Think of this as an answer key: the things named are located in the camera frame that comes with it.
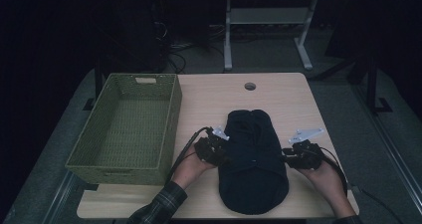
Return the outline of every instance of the person's hand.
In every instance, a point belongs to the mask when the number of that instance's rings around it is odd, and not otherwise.
[[[204,171],[214,167],[216,166],[199,159],[192,144],[187,149],[185,158],[174,171],[172,181],[177,183],[181,188],[186,189]]]
[[[342,189],[341,180],[327,162],[323,161],[317,170],[297,169],[313,184],[317,192],[329,203],[335,217],[356,215]]]

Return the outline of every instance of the circular hole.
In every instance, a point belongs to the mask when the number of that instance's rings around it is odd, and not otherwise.
[[[245,89],[248,90],[248,91],[253,91],[256,88],[257,88],[257,86],[255,84],[253,84],[253,83],[247,83],[247,84],[245,84]]]

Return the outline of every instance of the sleeve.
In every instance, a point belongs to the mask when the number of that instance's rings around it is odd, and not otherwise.
[[[128,218],[127,224],[166,223],[186,198],[187,195],[183,188],[174,182],[169,182],[154,197],[150,204],[135,211]]]
[[[335,220],[332,224],[363,224],[359,216],[349,216]]]

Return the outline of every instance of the dark background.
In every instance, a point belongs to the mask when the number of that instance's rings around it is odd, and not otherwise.
[[[206,46],[206,26],[224,23],[225,0],[214,1],[165,0],[163,12],[155,0],[0,0],[0,220],[86,73],[98,63],[105,74],[160,72],[166,44],[156,42],[152,21],[166,21],[174,32]],[[319,0],[313,20],[313,26],[336,27],[329,56],[347,59],[371,48],[378,67],[419,117],[421,5]]]

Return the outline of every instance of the green basket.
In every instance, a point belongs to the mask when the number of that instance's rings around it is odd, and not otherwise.
[[[164,184],[181,100],[177,75],[110,74],[66,167],[88,183]]]

